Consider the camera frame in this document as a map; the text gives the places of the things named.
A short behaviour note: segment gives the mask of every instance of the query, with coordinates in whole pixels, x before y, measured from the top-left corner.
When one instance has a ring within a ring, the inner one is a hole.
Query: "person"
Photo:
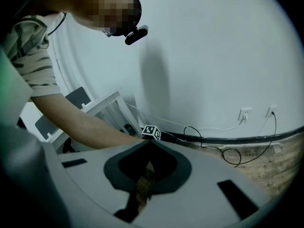
[[[93,148],[128,144],[126,135],[99,118],[85,114],[60,92],[48,56],[47,29],[61,12],[107,36],[123,34],[137,24],[139,0],[33,0],[14,20],[2,46],[14,67],[33,89],[31,101],[74,140]]]

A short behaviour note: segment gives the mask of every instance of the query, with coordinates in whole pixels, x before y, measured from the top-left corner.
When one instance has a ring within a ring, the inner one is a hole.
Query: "striped shirt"
[[[33,89],[31,97],[61,93],[47,51],[47,28],[57,15],[25,16],[19,19],[2,44],[14,67]]]

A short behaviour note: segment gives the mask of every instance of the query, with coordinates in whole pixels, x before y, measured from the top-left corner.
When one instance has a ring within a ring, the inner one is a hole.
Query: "power outlet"
[[[252,111],[252,107],[242,108],[240,113],[239,113],[238,120],[239,121],[245,120],[246,115],[247,115],[247,120],[248,120],[251,111]]]
[[[276,113],[276,108],[277,108],[277,105],[271,105],[268,109],[268,112],[266,114],[266,118],[269,118],[272,116],[272,112]]]

